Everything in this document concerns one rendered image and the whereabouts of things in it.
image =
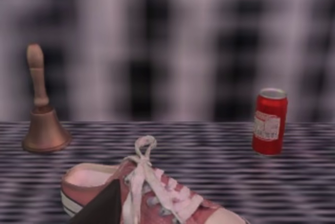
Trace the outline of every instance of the dark triangle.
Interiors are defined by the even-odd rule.
[[[120,224],[121,188],[120,180],[113,180],[80,212],[69,224]]]

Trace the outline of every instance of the wooden handle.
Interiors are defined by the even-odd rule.
[[[33,103],[36,107],[47,106],[49,98],[44,81],[44,56],[38,44],[30,44],[27,49],[27,60],[34,86]]]

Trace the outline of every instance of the red can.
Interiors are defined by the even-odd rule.
[[[287,113],[287,95],[281,89],[262,89],[257,97],[252,147],[265,155],[280,154]]]

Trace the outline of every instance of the shoelace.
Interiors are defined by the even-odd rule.
[[[145,155],[140,148],[149,146]],[[122,217],[124,224],[139,224],[141,220],[141,202],[142,194],[153,191],[155,197],[149,198],[147,204],[153,206],[160,204],[162,206],[160,215],[173,215],[173,223],[186,223],[187,219],[202,204],[203,198],[194,195],[190,198],[190,190],[183,187],[177,192],[175,187],[177,181],[170,178],[168,184],[161,182],[163,170],[154,170],[150,163],[150,152],[157,145],[153,136],[144,136],[135,142],[135,151],[137,155],[128,156],[125,159],[132,160],[137,167],[125,178],[129,184],[130,192],[122,208]]]

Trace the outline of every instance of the table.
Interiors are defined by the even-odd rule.
[[[21,149],[27,122],[0,123],[0,223],[66,223],[60,178],[81,162],[118,163],[158,140],[152,162],[252,224],[335,223],[335,125],[288,124],[283,154],[251,149],[252,124],[65,122],[73,142],[54,154]]]

